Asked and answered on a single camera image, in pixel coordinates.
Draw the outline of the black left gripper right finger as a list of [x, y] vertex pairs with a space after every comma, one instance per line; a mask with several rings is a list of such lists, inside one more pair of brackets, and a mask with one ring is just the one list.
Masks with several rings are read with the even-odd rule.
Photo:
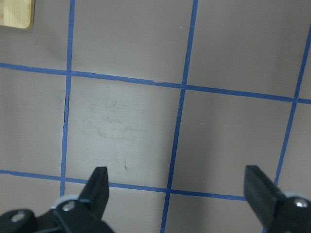
[[283, 193], [258, 166], [245, 166], [243, 194], [268, 233], [311, 231], [311, 200]]

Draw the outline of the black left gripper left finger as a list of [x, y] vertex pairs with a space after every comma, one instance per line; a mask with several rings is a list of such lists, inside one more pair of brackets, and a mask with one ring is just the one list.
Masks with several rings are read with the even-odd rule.
[[102, 221], [109, 199], [107, 167], [96, 167], [79, 195], [66, 195], [54, 203], [53, 215], [64, 233], [107, 233]]

